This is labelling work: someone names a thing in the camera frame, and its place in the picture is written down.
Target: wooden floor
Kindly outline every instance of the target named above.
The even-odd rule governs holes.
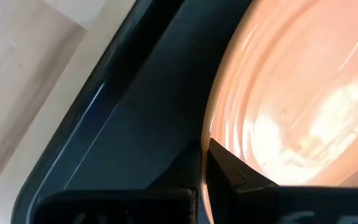
[[[134,3],[86,1],[0,0],[1,224]]]

